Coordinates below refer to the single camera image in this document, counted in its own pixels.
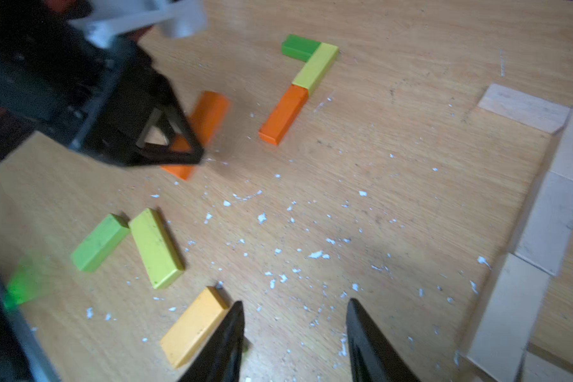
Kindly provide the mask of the natural wood block short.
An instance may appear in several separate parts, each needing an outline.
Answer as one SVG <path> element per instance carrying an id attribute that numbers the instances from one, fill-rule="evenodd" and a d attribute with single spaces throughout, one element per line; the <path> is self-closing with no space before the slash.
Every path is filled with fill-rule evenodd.
<path id="1" fill-rule="evenodd" d="M 573 382 L 573 374 L 533 353 L 526 353 L 522 366 L 522 382 Z"/>

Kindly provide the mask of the dark orange block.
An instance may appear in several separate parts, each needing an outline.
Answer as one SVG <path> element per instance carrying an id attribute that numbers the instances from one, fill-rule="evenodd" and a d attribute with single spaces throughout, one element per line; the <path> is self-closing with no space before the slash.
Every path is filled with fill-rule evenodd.
<path id="1" fill-rule="evenodd" d="M 259 129 L 259 137 L 278 146 L 309 98 L 306 88 L 292 84 Z"/>

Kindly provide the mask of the light green block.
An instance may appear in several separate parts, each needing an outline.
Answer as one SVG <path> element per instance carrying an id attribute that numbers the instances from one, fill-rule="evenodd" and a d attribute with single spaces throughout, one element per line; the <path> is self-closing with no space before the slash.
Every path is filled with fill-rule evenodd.
<path id="1" fill-rule="evenodd" d="M 109 214 L 71 254 L 74 266 L 81 272 L 94 272 L 129 234 L 127 221 Z"/>

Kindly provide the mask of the natural wood block printed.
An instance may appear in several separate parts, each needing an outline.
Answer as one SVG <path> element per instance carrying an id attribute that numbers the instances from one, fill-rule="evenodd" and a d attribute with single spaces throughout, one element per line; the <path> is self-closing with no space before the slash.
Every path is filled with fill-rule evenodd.
<path id="1" fill-rule="evenodd" d="M 499 84 L 491 84 L 477 106 L 551 135 L 566 124 L 571 112 L 566 106 Z"/>

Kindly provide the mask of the dark green block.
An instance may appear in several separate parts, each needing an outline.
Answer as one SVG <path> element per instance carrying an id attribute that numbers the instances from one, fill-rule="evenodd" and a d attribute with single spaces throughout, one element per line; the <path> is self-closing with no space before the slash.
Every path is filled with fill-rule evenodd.
<path id="1" fill-rule="evenodd" d="M 320 45 L 319 41 L 289 34 L 281 44 L 281 53 L 284 56 L 308 62 Z"/>

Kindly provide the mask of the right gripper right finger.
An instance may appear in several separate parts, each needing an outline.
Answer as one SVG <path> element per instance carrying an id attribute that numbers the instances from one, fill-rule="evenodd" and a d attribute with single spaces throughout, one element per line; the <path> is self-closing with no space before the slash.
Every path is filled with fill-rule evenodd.
<path id="1" fill-rule="evenodd" d="M 353 381 L 420 381 L 357 299 L 346 315 Z"/>

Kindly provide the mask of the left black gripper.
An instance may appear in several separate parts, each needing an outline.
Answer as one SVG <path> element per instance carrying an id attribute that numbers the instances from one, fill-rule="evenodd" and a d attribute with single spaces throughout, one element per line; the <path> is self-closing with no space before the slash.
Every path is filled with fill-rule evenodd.
<path id="1" fill-rule="evenodd" d="M 147 53 L 127 38 L 97 48 L 43 1 L 0 1 L 0 108 L 111 165 L 197 165 L 205 152 Z M 151 127 L 167 146 L 146 142 Z"/>

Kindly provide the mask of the yellow-green block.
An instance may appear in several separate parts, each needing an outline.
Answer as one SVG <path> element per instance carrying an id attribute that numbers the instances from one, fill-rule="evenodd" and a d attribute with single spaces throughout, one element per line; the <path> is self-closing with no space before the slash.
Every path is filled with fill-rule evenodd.
<path id="1" fill-rule="evenodd" d="M 293 79 L 292 84 L 305 88 L 311 96 L 335 62 L 338 54 L 339 48 L 337 46 L 321 43 Z"/>

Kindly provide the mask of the yellow block small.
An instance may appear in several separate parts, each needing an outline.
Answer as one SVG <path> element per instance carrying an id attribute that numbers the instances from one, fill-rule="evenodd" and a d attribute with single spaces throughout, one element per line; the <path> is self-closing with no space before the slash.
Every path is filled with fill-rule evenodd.
<path id="1" fill-rule="evenodd" d="M 218 290 L 207 286 L 160 341 L 170 365 L 178 369 L 189 363 L 228 310 Z"/>

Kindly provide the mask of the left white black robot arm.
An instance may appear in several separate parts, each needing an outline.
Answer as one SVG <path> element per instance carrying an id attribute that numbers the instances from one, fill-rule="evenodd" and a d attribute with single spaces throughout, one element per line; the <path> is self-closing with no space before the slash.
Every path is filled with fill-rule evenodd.
<path id="1" fill-rule="evenodd" d="M 113 166 L 196 165 L 204 148 L 170 81 L 130 32 L 206 26 L 199 1 L 0 1 L 0 108 L 71 151 Z"/>

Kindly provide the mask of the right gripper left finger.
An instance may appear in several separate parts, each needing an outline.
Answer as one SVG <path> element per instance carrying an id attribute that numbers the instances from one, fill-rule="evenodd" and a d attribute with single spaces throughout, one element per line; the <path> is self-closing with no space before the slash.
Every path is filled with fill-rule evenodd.
<path id="1" fill-rule="evenodd" d="M 178 382 L 239 381 L 244 352 L 244 329 L 244 304 L 242 301 L 236 301 Z"/>

